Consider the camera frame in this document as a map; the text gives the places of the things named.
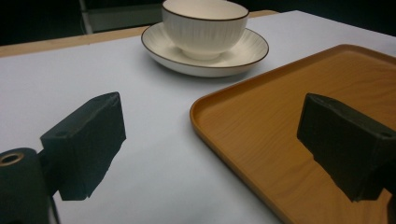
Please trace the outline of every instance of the white table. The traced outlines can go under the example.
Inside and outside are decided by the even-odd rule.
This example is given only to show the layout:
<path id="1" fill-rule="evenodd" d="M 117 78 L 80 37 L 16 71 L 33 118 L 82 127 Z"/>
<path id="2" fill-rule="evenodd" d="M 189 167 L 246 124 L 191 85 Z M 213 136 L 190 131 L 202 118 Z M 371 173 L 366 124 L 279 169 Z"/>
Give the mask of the white table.
<path id="1" fill-rule="evenodd" d="M 340 44 L 396 56 L 396 37 L 300 11 L 249 19 L 268 56 L 234 77 L 178 74 L 140 37 L 0 58 L 0 151 L 42 149 L 39 137 L 94 96 L 118 91 L 127 140 L 90 199 L 54 196 L 63 224 L 280 223 L 194 133 L 198 98 Z"/>

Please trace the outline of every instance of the dark background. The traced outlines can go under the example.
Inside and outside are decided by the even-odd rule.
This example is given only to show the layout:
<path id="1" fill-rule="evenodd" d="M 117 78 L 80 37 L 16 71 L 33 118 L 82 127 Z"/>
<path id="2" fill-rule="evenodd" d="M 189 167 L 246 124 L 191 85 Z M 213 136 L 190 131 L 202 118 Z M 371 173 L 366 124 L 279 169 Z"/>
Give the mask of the dark background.
<path id="1" fill-rule="evenodd" d="M 88 9 L 161 3 L 159 0 L 86 0 Z M 232 0 L 249 11 L 301 10 L 396 36 L 394 0 Z M 0 45 L 83 35 L 78 0 L 8 0 L 1 3 Z"/>

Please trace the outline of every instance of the wood grain surface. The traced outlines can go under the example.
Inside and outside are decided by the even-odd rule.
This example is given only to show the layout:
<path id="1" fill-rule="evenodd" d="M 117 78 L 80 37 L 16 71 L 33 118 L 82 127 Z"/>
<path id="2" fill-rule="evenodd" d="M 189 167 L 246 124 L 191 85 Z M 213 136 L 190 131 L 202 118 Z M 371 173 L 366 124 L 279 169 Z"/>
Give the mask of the wood grain surface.
<path id="1" fill-rule="evenodd" d="M 277 12 L 272 10 L 262 10 L 250 12 L 249 17 L 260 17 L 276 14 Z M 52 49 L 63 49 L 74 46 L 90 45 L 93 43 L 99 43 L 109 40 L 128 38 L 132 36 L 142 35 L 147 29 L 147 26 L 136 27 L 131 29 L 123 29 L 118 31 L 111 31 L 93 35 L 78 35 L 66 38 L 51 39 L 44 41 L 36 41 L 31 43 L 7 45 L 0 47 L 0 57 L 7 57 L 12 55 L 20 55 L 25 53 L 33 53 Z"/>
<path id="2" fill-rule="evenodd" d="M 191 107 L 191 122 L 286 223 L 387 223 L 387 191 L 351 202 L 297 139 L 308 92 L 396 130 L 396 58 L 348 45 L 207 95 Z"/>

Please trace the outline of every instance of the saucer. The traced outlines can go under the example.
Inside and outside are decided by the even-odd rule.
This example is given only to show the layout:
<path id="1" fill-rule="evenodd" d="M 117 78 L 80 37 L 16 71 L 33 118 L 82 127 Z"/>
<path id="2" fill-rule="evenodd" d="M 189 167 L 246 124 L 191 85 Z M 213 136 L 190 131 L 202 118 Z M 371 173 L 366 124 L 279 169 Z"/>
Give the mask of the saucer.
<path id="1" fill-rule="evenodd" d="M 257 33 L 245 29 L 232 49 L 213 60 L 201 61 L 187 57 L 175 46 L 159 22 L 142 34 L 142 43 L 157 63 L 179 73 L 197 77 L 227 77 L 246 72 L 268 54 L 267 41 Z"/>

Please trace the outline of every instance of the cup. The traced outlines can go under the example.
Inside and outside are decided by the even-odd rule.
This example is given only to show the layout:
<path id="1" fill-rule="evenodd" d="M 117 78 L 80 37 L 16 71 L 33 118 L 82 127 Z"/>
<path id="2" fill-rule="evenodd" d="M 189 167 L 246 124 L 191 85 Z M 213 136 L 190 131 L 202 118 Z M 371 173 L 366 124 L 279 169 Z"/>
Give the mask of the cup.
<path id="1" fill-rule="evenodd" d="M 173 43 L 195 60 L 212 60 L 241 38 L 248 10 L 224 0 L 166 0 L 163 27 Z"/>

